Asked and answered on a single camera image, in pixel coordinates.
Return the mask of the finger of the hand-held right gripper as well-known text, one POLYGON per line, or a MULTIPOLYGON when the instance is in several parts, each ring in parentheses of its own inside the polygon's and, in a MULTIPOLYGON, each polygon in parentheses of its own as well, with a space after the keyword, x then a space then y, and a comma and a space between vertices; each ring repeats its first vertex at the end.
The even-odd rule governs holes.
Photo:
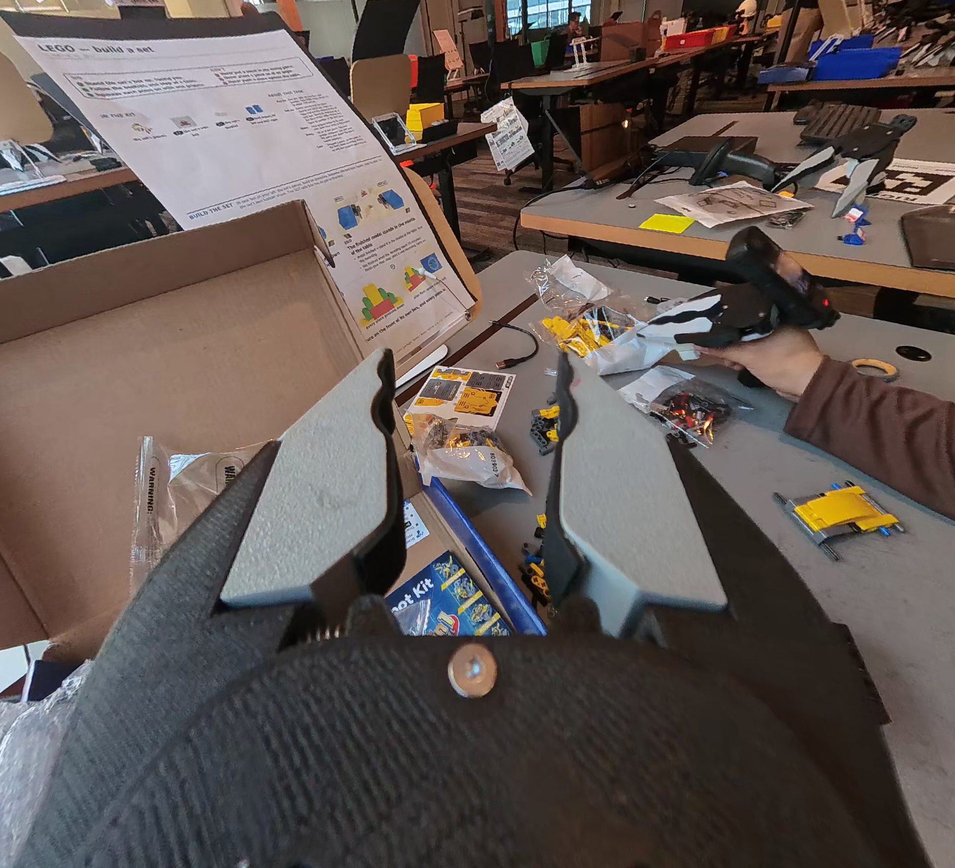
POLYGON ((633 327, 582 358, 591 371, 600 376, 641 372, 652 368, 675 353, 683 361, 696 361, 701 352, 691 344, 679 344, 668 335, 647 336, 633 327))
POLYGON ((660 305, 661 312, 639 328, 644 339, 729 339, 730 329, 721 323, 725 310, 723 294, 709 291, 686 301, 660 305))

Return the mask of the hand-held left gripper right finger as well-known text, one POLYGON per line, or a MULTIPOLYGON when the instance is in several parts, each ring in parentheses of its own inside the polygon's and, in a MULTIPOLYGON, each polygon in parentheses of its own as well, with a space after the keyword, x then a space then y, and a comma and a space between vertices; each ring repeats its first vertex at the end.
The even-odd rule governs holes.
POLYGON ((728 595, 670 441, 566 352, 555 393, 542 541, 553 615, 588 599, 603 632, 626 639, 652 607, 725 613, 728 595))

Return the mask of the yellow brick panel piece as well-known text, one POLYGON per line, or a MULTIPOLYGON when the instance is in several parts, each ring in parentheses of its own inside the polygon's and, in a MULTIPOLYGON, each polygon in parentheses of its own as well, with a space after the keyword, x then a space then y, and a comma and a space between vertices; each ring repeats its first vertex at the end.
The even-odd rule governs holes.
POLYGON ((797 529, 834 563, 842 561, 836 546, 839 540, 871 533, 889 538, 905 532, 897 516, 851 480, 808 496, 789 498, 774 492, 772 497, 797 529))

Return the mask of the grey desk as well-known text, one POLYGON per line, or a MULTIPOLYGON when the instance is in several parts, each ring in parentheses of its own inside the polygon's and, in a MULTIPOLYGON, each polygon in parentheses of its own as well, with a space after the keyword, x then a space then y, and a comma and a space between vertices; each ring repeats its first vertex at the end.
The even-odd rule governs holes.
MULTIPOLYGON (((782 163, 796 163, 810 150, 798 144, 800 128, 789 112, 734 112, 699 114, 661 137, 671 144, 685 135, 741 134, 758 139, 760 155, 782 163)), ((660 204, 669 195, 691 193, 688 171, 672 175, 671 182, 652 182, 622 199, 623 185, 599 190, 565 190, 525 207, 520 214, 524 228, 554 236, 640 247, 657 253, 688 255, 720 261, 736 227, 712 230, 694 223, 680 233, 643 228, 657 214, 671 214, 660 204)), ((813 274, 858 285, 918 292, 953 298, 952 271, 919 269, 911 265, 901 236, 901 216, 910 209, 905 202, 868 198, 866 242, 851 245, 839 237, 850 230, 843 218, 832 218, 835 195, 805 190, 798 198, 812 207, 793 228, 760 225, 785 250, 813 274)))
MULTIPOLYGON (((482 308, 459 335, 451 355, 462 365, 490 371, 495 362, 519 357, 532 342, 508 320, 530 328, 539 305, 527 276, 543 256, 513 252, 477 277, 482 308)), ((819 348, 839 360, 874 358, 900 372, 894 386, 908 386, 953 401, 953 335, 866 317, 843 315, 816 332, 819 348), (899 347, 928 352, 929 360, 902 358, 899 347)), ((533 539, 543 513, 551 457, 541 456, 529 435, 531 411, 554 390, 556 349, 541 343, 533 360, 511 369, 516 382, 497 432, 533 492, 490 491, 472 484, 446 484, 465 515, 520 583, 521 546, 533 539)), ((706 378, 749 401, 700 462, 779 548, 827 615, 848 626, 890 717, 888 742, 909 810, 935 866, 953 866, 954 840, 954 539, 953 522, 904 495, 859 474, 782 431, 790 405, 766 390, 740 386, 735 373, 710 368, 706 378), (772 497, 810 495, 852 480, 899 516, 905 532, 838 544, 834 563, 805 538, 772 497)))

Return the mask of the person's right hand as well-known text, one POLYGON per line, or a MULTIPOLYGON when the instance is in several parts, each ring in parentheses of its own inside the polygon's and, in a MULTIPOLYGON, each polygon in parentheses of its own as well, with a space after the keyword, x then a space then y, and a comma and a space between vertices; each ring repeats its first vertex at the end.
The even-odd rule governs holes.
POLYGON ((695 345, 694 349, 728 368, 750 373, 793 403, 799 401, 826 360, 812 334, 794 326, 781 326, 768 336, 722 348, 695 345))

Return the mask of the bag of red black parts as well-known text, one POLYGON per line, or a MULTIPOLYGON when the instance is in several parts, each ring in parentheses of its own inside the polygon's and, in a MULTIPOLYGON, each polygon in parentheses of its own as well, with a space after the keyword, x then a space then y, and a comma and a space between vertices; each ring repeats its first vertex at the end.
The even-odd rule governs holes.
POLYGON ((618 394, 690 446, 710 447, 739 414, 754 410, 722 387, 665 365, 645 370, 618 394))

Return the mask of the loose printed papers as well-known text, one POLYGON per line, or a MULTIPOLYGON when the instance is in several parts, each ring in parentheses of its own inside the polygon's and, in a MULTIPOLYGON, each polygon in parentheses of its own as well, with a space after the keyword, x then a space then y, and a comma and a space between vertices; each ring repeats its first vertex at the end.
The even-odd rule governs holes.
POLYGON ((740 221, 757 221, 810 211, 814 206, 790 195, 770 193, 748 182, 712 187, 696 193, 665 196, 660 206, 708 229, 740 221))

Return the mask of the pile of small bricks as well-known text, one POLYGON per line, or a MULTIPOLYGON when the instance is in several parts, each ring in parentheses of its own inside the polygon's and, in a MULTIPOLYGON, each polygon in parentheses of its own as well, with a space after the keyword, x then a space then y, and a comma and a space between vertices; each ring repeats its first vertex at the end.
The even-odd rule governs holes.
POLYGON ((540 514, 536 518, 536 527, 531 542, 521 546, 522 560, 519 564, 520 579, 531 595, 535 607, 548 608, 551 606, 551 596, 545 575, 545 561, 543 559, 543 538, 546 532, 546 516, 540 514))

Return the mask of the blue cardboard box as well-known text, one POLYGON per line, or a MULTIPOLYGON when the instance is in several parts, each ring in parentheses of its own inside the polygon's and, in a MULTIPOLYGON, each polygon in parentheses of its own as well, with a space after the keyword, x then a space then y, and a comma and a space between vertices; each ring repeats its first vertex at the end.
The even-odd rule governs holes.
POLYGON ((544 636, 545 624, 438 479, 404 502, 406 564, 385 599, 409 635, 544 636))

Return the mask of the black keyboard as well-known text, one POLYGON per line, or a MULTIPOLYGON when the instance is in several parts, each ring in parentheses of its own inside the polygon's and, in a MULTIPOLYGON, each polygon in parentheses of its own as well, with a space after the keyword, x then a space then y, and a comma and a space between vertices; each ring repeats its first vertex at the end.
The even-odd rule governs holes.
POLYGON ((793 124, 800 129, 800 145, 818 147, 831 145, 844 135, 880 120, 881 110, 877 108, 812 100, 794 114, 793 124))

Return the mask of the brown cardboard box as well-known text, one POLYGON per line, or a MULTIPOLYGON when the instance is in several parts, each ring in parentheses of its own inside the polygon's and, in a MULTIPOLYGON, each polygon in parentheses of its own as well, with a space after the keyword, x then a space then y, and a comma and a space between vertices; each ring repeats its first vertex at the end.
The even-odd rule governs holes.
MULTIPOLYGON (((126 623, 142 663, 200 644, 275 651, 345 623, 309 603, 230 608, 221 590, 282 435, 376 349, 301 203, 3 281, 2 648, 98 652, 130 599, 147 435, 185 453, 264 446, 141 588, 126 623)), ((422 484, 394 413, 404 522, 422 484)))

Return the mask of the blue plastic bin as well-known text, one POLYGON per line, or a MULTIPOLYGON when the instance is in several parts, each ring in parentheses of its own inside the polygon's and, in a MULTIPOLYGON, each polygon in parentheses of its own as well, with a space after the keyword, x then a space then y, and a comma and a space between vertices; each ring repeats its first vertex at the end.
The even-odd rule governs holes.
POLYGON ((758 74, 759 85, 802 85, 872 81, 893 73, 901 60, 898 46, 885 48, 821 46, 804 64, 773 66, 758 74))

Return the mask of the wooden table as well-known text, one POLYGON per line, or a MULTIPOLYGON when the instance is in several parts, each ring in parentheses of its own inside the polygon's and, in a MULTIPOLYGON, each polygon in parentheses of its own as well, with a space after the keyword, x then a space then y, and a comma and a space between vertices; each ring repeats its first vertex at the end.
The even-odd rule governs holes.
POLYGON ((666 52, 640 61, 587 64, 582 72, 565 70, 537 76, 514 77, 501 81, 498 87, 502 93, 531 94, 541 98, 542 114, 546 117, 555 107, 558 97, 595 96, 599 90, 620 81, 637 82, 643 86, 644 95, 651 98, 662 97, 663 73, 668 70, 681 72, 688 69, 690 79, 681 111, 682 117, 686 119, 694 115, 701 75, 710 56, 726 59, 731 51, 739 54, 734 84, 741 88, 745 84, 756 48, 764 46, 776 36, 776 31, 763 32, 728 39, 703 48, 666 52))

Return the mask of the printed instruction sheet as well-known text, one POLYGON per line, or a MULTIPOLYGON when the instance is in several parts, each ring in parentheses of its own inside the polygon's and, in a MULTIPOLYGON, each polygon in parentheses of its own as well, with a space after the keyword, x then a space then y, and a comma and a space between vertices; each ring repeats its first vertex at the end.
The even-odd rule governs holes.
POLYGON ((469 321, 434 193, 293 36, 12 35, 183 230, 303 204, 360 343, 400 372, 469 321))

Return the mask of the black stand panel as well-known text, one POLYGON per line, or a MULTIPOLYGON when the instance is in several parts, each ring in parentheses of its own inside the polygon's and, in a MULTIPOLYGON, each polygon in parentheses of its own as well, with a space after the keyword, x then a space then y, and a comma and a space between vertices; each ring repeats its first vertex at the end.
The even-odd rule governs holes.
POLYGON ((270 31, 296 33, 275 12, 257 16, 176 18, 135 16, 95 18, 54 16, 3 10, 3 21, 20 38, 60 38, 106 41, 159 41, 248 36, 270 31))

